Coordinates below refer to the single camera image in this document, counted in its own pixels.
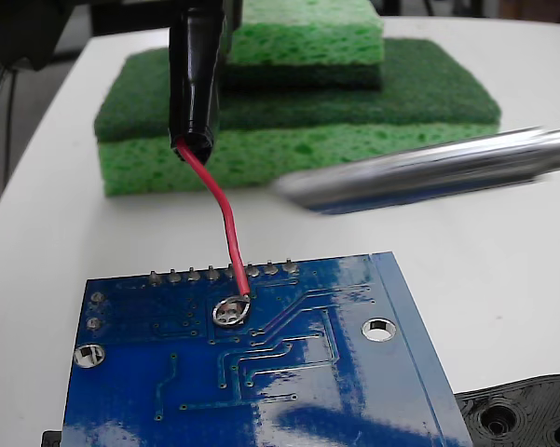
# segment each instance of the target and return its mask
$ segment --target gray floor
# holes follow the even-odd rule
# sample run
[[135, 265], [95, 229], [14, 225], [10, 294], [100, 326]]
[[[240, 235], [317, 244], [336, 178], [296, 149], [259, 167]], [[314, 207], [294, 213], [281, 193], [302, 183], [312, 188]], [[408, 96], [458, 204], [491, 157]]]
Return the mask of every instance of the gray floor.
[[[451, 1], [434, 1], [436, 15], [449, 15]], [[404, 0], [403, 14], [409, 16], [426, 15], [421, 0]], [[78, 9], [65, 31], [59, 48], [70, 50], [82, 47], [89, 37], [89, 15], [85, 8]], [[58, 92], [64, 78], [72, 68], [73, 63], [58, 63], [49, 65], [39, 73], [21, 72], [17, 79], [15, 101], [12, 116], [11, 136], [11, 169], [19, 162], [28, 142], [31, 140], [37, 125], [46, 112], [52, 99]], [[9, 80], [0, 91], [0, 195], [3, 190], [5, 129], [7, 122], [7, 97]]]

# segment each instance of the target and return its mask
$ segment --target white table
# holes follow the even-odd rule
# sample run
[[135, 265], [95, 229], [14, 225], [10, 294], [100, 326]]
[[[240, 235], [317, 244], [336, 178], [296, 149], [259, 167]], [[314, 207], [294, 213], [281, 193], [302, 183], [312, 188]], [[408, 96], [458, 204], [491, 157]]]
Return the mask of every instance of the white table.
[[[469, 68], [503, 129], [560, 128], [560, 26], [386, 23], [388, 36], [432, 39]], [[93, 39], [0, 202], [0, 445], [38, 445], [61, 428], [87, 278], [228, 261], [210, 195], [102, 194], [94, 116], [125, 58], [166, 44], [165, 31]], [[338, 217], [265, 190], [229, 197], [245, 262], [394, 251], [454, 392], [560, 373], [560, 172]]]

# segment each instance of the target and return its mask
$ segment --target green scouring pad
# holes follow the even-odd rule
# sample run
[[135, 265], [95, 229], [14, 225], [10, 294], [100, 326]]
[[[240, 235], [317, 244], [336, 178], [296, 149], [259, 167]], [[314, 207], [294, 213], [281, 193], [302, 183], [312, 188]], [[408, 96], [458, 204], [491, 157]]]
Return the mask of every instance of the green scouring pad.
[[369, 0], [247, 0], [225, 84], [376, 88], [382, 33]]
[[[438, 46], [386, 39], [385, 48], [380, 93], [225, 93], [224, 130], [208, 163], [218, 183], [261, 185], [294, 170], [497, 131], [497, 104]], [[96, 118], [107, 195], [204, 188], [170, 149], [165, 56], [150, 51], [131, 57]]]

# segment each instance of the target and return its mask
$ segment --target metal soldering iron barrel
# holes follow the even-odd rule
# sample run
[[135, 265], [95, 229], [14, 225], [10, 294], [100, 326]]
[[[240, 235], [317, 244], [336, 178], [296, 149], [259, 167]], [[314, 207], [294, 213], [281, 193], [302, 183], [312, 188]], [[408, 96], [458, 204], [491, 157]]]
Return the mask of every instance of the metal soldering iron barrel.
[[560, 130], [525, 129], [295, 172], [274, 189], [310, 210], [341, 214], [526, 182], [556, 169]]

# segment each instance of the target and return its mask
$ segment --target red wire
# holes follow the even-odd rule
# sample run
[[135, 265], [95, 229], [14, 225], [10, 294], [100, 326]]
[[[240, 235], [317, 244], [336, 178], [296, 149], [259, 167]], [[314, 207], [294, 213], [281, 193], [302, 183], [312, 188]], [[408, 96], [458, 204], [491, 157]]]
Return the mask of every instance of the red wire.
[[227, 239], [227, 247], [230, 252], [230, 259], [234, 265], [234, 273], [236, 275], [236, 282], [239, 286], [240, 295], [248, 295], [251, 292], [249, 287], [249, 280], [246, 278], [246, 273], [244, 271], [244, 264], [240, 259], [239, 250], [239, 240], [236, 236], [236, 225], [234, 224], [234, 214], [232, 213], [232, 207], [230, 202], [227, 201], [227, 197], [219, 187], [212, 175], [207, 171], [207, 169], [201, 164], [200, 161], [191, 152], [188, 146], [184, 143], [183, 139], [179, 139], [176, 145], [178, 152], [182, 158], [190, 165], [190, 167], [197, 173], [199, 178], [205, 183], [207, 189], [209, 189], [217, 203], [219, 203], [222, 209], [222, 214], [224, 214], [224, 224], [225, 224], [225, 237]]

